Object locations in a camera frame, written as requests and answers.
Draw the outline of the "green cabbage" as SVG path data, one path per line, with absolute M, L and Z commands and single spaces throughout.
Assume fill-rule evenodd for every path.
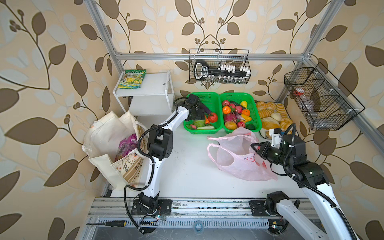
M 196 127 L 204 127 L 206 125 L 206 121 L 205 120 L 194 120 L 193 121 L 193 124 L 196 126 Z

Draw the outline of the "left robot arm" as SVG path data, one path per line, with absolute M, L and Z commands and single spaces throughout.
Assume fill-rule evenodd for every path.
M 129 210 L 127 189 L 139 192 L 137 208 L 143 208 L 146 216 L 153 217 L 155 214 L 160 214 L 160 182 L 158 178 L 162 171 L 162 161 L 166 160 L 173 150 L 173 131 L 184 121 L 203 117 L 205 114 L 205 105 L 194 94 L 174 100 L 174 105 L 176 109 L 169 118 L 159 125 L 152 125 L 138 139 L 139 155 L 150 160 L 146 185 L 141 188 L 131 185 L 124 187 L 124 204 L 127 215 L 136 229 L 143 235 L 147 233 L 146 230 L 136 222 Z

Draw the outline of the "pink plastic grocery bag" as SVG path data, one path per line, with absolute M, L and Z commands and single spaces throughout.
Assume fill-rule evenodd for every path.
M 263 160 L 251 148 L 251 144 L 259 142 L 256 135 L 246 128 L 238 128 L 223 137 L 207 137 L 209 158 L 219 170 L 238 179 L 249 182 L 277 180 L 278 176 L 267 167 Z

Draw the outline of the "yellow-green snack packet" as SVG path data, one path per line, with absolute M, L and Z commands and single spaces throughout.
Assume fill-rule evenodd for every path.
M 119 89 L 139 89 L 142 86 L 147 70 L 125 70 L 119 81 Z

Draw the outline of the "green basket with vegetables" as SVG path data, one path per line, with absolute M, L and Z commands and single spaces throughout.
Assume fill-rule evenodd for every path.
M 212 135 L 224 127 L 220 96 L 213 92 L 193 93 L 199 98 L 200 106 L 197 117 L 184 121 L 186 131 L 193 135 Z

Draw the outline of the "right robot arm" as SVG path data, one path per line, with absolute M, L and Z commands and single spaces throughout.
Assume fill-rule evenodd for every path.
M 291 124 L 284 133 L 273 129 L 271 142 L 254 143 L 251 148 L 263 160 L 283 167 L 284 176 L 293 180 L 303 190 L 323 228 L 308 219 L 282 191 L 267 195 L 266 213 L 281 216 L 305 240 L 357 240 L 346 215 L 342 211 L 322 167 L 307 160 L 306 143 L 296 134 L 296 124 Z

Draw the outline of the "red tomato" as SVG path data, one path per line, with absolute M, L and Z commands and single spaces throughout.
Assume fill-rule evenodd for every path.
M 216 123 L 218 121 L 218 115 L 216 113 L 210 113 L 207 116 L 207 119 L 210 123 Z

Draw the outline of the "cream canvas tote bag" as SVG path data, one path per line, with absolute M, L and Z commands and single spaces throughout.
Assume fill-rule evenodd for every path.
M 130 112 L 121 117 L 110 112 L 95 121 L 86 132 L 82 150 L 114 190 L 122 190 L 126 185 L 139 186 L 144 158 L 137 148 L 117 161 L 115 158 L 121 141 L 134 134 L 139 138 L 145 130 L 146 127 Z

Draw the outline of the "magenta snack bag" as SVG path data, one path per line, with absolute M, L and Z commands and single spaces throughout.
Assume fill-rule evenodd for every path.
M 132 134 L 129 137 L 123 139 L 119 143 L 119 148 L 117 155 L 115 157 L 115 162 L 127 156 L 132 150 L 134 150 L 138 145 L 137 135 Z

